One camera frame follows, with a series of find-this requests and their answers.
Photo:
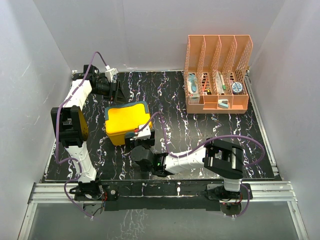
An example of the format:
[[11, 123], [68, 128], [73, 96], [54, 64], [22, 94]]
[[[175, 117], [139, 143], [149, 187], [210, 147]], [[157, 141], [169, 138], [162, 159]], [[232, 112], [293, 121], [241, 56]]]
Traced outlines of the yellow medicine box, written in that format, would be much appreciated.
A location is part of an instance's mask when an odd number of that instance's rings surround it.
[[151, 114], [147, 102], [137, 101], [105, 108], [105, 132], [114, 146], [125, 144], [125, 134], [145, 125]]

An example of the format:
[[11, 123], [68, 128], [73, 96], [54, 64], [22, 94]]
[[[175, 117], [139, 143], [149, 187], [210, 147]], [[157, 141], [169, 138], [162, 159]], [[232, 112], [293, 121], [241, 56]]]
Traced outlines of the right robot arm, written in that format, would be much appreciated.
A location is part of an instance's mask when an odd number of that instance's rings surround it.
[[180, 152], [173, 157], [168, 152], [152, 152], [151, 147], [155, 145], [153, 138], [138, 139], [127, 133], [124, 142], [130, 150], [131, 159], [142, 172], [165, 178], [186, 170], [205, 168], [223, 178], [223, 185], [208, 190], [208, 195], [214, 200], [227, 202], [234, 199], [240, 203], [244, 198], [241, 193], [244, 151], [240, 145], [217, 139], [194, 152]]

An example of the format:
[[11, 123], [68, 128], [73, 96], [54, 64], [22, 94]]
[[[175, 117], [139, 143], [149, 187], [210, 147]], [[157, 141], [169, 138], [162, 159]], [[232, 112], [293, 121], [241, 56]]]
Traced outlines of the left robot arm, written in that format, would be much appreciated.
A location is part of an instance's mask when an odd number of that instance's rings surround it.
[[50, 111], [56, 146], [68, 152], [68, 161], [75, 167], [78, 185], [69, 192], [76, 197], [99, 200], [103, 187], [92, 164], [87, 148], [89, 129], [83, 107], [90, 94], [101, 95], [107, 101], [125, 103], [120, 81], [116, 79], [117, 68], [105, 67], [105, 73], [93, 65], [84, 65], [83, 73], [76, 74], [67, 97], [59, 107]]

